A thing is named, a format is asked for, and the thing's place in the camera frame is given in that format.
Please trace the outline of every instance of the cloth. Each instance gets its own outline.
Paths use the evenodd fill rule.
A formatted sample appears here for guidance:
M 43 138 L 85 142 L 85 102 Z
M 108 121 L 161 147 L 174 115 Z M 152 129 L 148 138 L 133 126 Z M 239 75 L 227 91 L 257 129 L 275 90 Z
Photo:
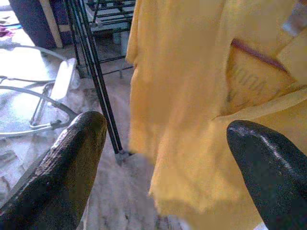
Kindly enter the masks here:
M 127 54 L 135 66 L 130 150 L 155 164 L 150 194 L 162 215 L 208 230 L 261 222 L 226 142 L 233 120 L 275 129 L 307 152 L 307 32 L 282 29 L 295 4 L 136 1 Z M 233 48 L 233 39 L 287 72 Z

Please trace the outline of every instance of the yellow shirt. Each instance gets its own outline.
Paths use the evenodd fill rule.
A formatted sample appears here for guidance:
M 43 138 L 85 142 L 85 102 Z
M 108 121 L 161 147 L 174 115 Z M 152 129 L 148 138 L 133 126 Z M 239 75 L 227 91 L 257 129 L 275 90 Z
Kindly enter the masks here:
M 227 146 L 235 119 L 280 131 L 307 152 L 307 30 L 297 37 L 282 30 L 294 4 L 136 1 L 130 149 L 155 164 L 150 194 L 161 214 L 201 230 L 261 222 Z M 289 74 L 231 47 L 233 39 L 279 59 Z

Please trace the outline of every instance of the marble floor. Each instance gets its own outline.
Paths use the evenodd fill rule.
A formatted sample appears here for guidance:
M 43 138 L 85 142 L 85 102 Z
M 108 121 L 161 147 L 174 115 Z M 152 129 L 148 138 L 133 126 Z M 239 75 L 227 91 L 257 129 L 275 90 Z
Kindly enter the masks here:
M 120 47 L 112 39 L 96 41 L 101 58 L 111 58 L 120 54 Z M 0 43 L 0 76 L 24 79 L 55 79 L 60 61 L 39 51 L 14 48 L 15 45 L 33 45 L 23 30 L 6 43 Z M 55 49 L 70 58 L 74 56 L 72 46 Z M 128 66 L 124 60 L 102 65 L 103 72 Z M 128 148 L 130 122 L 130 80 L 133 70 L 105 76 L 110 102 L 118 125 L 122 145 Z M 25 87 L 41 92 L 43 86 L 25 82 L 5 80 L 1 85 Z M 77 88 L 70 87 L 62 102 L 76 113 L 99 111 L 101 108 L 90 78 L 80 79 Z M 29 120 L 38 98 L 24 93 L 0 90 L 0 132 L 29 129 Z M 48 104 L 39 122 L 65 119 L 61 111 Z M 0 205 L 7 193 L 17 183 L 31 163 L 48 149 L 60 134 L 61 129 L 17 138 L 0 139 Z M 117 165 L 107 138 L 95 184 L 88 200 L 80 230 L 187 230 L 187 224 L 174 216 L 161 217 L 157 214 L 154 201 L 147 192 L 153 167 L 139 155 L 128 158 L 120 167 Z

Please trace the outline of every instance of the floor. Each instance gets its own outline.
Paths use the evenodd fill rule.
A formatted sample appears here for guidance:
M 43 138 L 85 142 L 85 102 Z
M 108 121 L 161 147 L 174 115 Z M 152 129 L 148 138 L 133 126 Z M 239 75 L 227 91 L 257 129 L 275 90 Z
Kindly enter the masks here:
M 98 39 L 101 58 L 120 54 L 121 49 L 112 39 Z M 0 76 L 24 79 L 55 79 L 59 60 L 42 55 L 39 51 L 14 48 L 16 45 L 33 45 L 23 30 L 16 30 L 9 41 L 0 41 Z M 70 58 L 74 56 L 72 46 L 56 49 L 56 52 Z M 102 65 L 103 72 L 128 66 L 123 60 Z M 110 102 L 124 149 L 128 148 L 130 122 L 130 80 L 133 70 L 105 76 Z M 95 110 L 100 106 L 90 78 L 74 82 L 78 88 L 70 88 L 62 102 L 77 113 Z M 1 85 L 25 87 L 42 92 L 42 85 L 5 80 Z M 0 132 L 29 129 L 29 120 L 38 98 L 13 91 L 0 91 Z M 46 104 L 39 122 L 66 119 L 61 111 Z M 0 205 L 8 192 L 17 183 L 31 163 L 46 151 L 60 134 L 61 129 L 27 135 L 17 138 L 0 139 Z M 128 158 L 120 167 L 117 165 L 107 138 L 99 163 L 95 184 L 88 205 L 78 229 L 88 230 L 186 230 L 186 223 L 176 217 L 160 217 L 154 201 L 147 196 L 153 167 L 139 155 Z

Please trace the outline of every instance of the black metal rack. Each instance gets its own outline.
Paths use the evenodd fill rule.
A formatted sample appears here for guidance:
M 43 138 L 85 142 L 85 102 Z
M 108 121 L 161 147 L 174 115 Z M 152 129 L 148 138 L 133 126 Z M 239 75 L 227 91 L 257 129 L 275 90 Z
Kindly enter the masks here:
M 128 0 L 98 0 L 95 2 L 88 2 L 84 3 L 83 0 L 64 0 L 68 21 L 70 25 L 72 41 L 74 45 L 75 55 L 77 59 L 77 64 L 79 67 L 82 65 L 80 64 L 80 57 L 77 49 L 77 40 L 76 37 L 79 38 L 81 47 L 82 47 L 82 55 L 85 60 L 85 67 L 87 68 L 88 74 L 93 78 L 96 92 L 98 95 L 98 99 L 100 102 L 100 106 L 102 108 L 102 112 L 107 119 L 108 122 L 108 132 L 110 135 L 110 139 L 112 142 L 112 146 L 116 155 L 130 155 L 129 153 L 123 151 L 120 137 L 118 134 L 116 122 L 113 116 L 112 107 L 109 101 L 108 93 L 106 90 L 106 85 L 104 81 L 104 75 L 114 73 L 117 71 L 122 71 L 125 69 L 130 69 L 131 67 L 118 69 L 111 72 L 103 73 L 100 64 L 106 63 L 114 60 L 119 60 L 125 58 L 125 56 L 107 58 L 104 60 L 99 60 L 98 53 L 94 41 L 94 35 L 99 34 L 98 31 L 93 31 L 93 28 L 97 26 L 104 26 L 116 23 L 128 23 L 127 28 L 121 28 L 117 30 L 105 30 L 102 31 L 103 33 L 120 33 L 123 31 L 129 31 L 133 11 L 129 10 L 126 11 L 125 8 L 134 6 L 135 3 L 131 4 L 132 1 Z M 88 15 L 86 12 L 86 4 L 91 9 L 95 9 L 94 12 L 94 19 L 93 21 L 89 22 Z M 107 10 L 109 9 L 118 9 L 119 12 L 116 13 L 108 13 Z

